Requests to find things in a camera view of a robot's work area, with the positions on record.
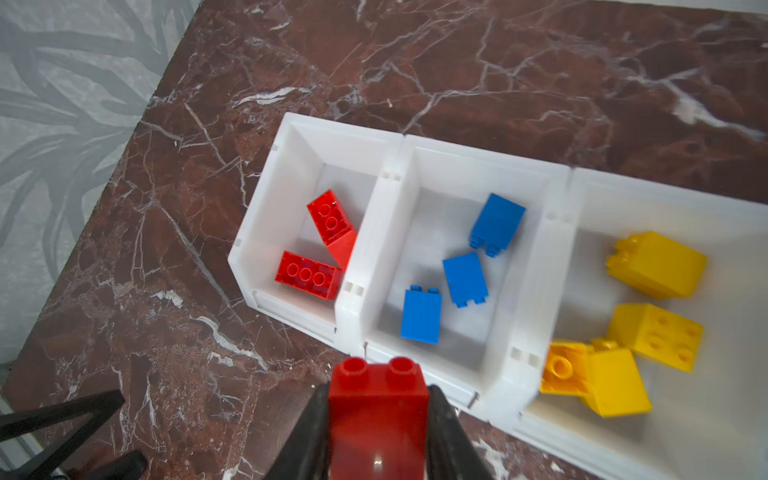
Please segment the yellow long lego brick front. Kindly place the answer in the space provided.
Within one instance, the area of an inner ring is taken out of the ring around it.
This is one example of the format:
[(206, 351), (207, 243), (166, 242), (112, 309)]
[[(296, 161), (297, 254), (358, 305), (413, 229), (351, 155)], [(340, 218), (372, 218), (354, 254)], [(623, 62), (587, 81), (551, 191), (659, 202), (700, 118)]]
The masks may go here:
[(630, 235), (614, 244), (605, 262), (607, 273), (656, 299), (694, 294), (708, 257), (652, 231)]

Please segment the blue lego brick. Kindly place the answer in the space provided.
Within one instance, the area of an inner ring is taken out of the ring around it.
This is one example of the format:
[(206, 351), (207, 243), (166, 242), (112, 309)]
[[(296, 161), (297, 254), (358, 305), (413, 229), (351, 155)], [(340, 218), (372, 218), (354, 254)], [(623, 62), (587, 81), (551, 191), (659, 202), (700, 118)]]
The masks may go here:
[(526, 212), (526, 208), (491, 193), (469, 235), (473, 249), (484, 249), (496, 257), (507, 249)]
[(458, 308), (486, 302), (489, 295), (482, 266), (476, 252), (445, 259), (444, 273), (451, 301)]
[(405, 292), (400, 335), (402, 338), (437, 344), (440, 335), (442, 295), (437, 288), (411, 285)]

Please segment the yellow tall lego brick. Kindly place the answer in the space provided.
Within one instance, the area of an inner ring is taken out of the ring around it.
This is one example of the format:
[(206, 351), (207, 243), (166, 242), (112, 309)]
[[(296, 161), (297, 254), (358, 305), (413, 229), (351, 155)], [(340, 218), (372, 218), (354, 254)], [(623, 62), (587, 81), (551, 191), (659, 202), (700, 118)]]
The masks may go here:
[(643, 358), (691, 373), (703, 332), (702, 325), (652, 304), (619, 304), (605, 339)]

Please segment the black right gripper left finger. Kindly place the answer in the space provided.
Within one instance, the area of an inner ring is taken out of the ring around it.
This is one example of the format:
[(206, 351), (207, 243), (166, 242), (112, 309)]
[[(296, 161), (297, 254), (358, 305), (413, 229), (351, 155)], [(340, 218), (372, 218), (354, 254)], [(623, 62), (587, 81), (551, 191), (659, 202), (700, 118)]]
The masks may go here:
[(329, 384), (317, 387), (264, 480), (329, 478)]

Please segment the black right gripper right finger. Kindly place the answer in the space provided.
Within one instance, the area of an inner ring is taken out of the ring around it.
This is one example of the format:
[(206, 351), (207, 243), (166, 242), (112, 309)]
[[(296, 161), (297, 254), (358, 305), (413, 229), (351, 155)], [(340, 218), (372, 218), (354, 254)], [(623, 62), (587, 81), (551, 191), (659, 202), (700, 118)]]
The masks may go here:
[(428, 387), (426, 476), (428, 479), (491, 479), (454, 408), (437, 385)]

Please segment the yellow square lego brick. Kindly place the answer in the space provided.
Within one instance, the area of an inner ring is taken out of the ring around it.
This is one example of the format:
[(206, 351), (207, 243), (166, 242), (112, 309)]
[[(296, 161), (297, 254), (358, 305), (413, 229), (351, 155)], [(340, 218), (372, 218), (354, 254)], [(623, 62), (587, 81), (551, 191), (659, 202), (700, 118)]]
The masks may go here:
[(586, 344), (552, 342), (549, 345), (539, 391), (542, 394), (586, 397), (590, 387), (587, 360)]

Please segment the red lego brick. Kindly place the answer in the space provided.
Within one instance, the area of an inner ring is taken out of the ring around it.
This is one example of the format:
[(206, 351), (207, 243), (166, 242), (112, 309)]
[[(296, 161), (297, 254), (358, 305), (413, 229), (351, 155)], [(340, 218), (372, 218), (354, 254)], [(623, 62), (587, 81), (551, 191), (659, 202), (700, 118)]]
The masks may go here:
[(313, 295), (334, 300), (338, 294), (343, 270), (301, 255), (284, 251), (275, 281)]
[(338, 266), (348, 266), (357, 232), (342, 204), (329, 189), (307, 205), (322, 242)]
[(351, 357), (329, 388), (331, 479), (423, 479), (429, 392), (406, 357), (369, 364)]

